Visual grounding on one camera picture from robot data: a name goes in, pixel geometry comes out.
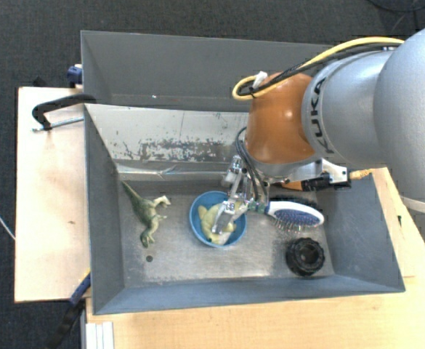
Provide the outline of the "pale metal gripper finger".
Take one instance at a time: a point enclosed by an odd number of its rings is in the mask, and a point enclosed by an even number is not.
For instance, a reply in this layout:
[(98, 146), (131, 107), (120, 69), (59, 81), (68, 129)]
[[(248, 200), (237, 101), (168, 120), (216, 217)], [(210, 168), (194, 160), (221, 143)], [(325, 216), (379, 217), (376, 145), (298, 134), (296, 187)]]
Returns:
[(235, 229), (236, 229), (236, 223), (235, 223), (235, 221), (237, 220), (237, 218), (238, 217), (237, 217), (236, 214), (231, 215), (230, 213), (226, 213), (224, 215), (225, 225), (223, 227), (223, 231), (225, 233), (233, 233), (235, 231)]
[(228, 202), (225, 201), (225, 202), (223, 202), (222, 204), (219, 205), (218, 212), (217, 212), (217, 215), (216, 215), (216, 218), (215, 218), (215, 222), (214, 222), (214, 224), (211, 228), (211, 231), (213, 233), (222, 234), (224, 232), (223, 231), (223, 227), (225, 225), (224, 215), (226, 213), (230, 213), (231, 215), (234, 215), (234, 211), (232, 211), (232, 207), (230, 206), (230, 204)]

